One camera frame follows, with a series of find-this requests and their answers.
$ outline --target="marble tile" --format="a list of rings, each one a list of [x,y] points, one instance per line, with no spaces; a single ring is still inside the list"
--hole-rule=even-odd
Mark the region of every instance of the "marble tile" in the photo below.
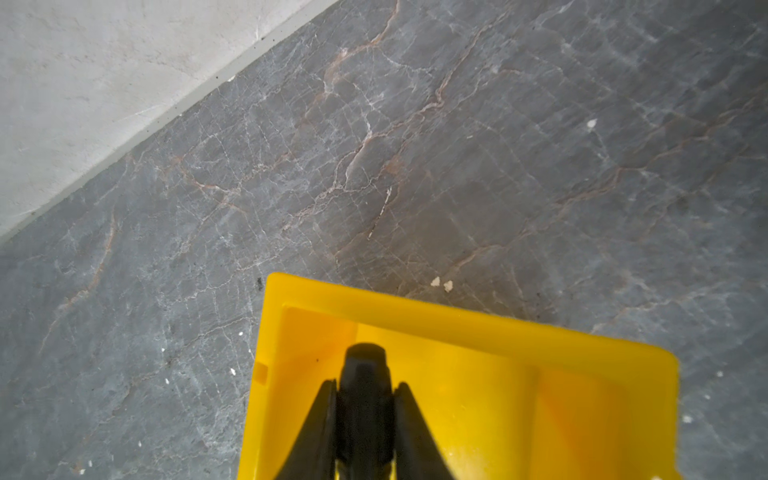
[[[274,271],[662,346],[768,478],[758,4],[342,0],[0,247],[0,478],[235,478]]]

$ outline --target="yellow tray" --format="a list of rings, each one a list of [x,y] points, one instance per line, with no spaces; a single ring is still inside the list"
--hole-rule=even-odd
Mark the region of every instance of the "yellow tray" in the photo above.
[[[457,480],[678,480],[677,361],[653,346],[270,275],[239,480],[273,480],[347,347],[386,350]]]

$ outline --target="black plastic part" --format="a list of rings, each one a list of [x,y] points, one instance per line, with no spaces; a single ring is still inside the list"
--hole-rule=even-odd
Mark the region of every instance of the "black plastic part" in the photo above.
[[[382,347],[358,343],[347,349],[337,409],[339,477],[388,478],[394,447],[394,407],[392,381]]]
[[[333,480],[336,476],[336,380],[320,386],[276,480]]]
[[[407,383],[395,391],[397,480],[454,480]]]

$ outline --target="gray stone surface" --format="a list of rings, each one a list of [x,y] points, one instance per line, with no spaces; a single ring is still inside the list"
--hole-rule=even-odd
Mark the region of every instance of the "gray stone surface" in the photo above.
[[[342,0],[2,246],[0,478],[234,478],[273,271],[662,346],[768,478],[759,3]]]

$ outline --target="yellow plastic container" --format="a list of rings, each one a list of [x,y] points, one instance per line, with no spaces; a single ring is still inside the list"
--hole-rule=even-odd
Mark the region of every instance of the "yellow plastic container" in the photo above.
[[[270,275],[239,480],[273,480],[347,347],[386,350],[457,480],[678,480],[677,361],[601,338]]]

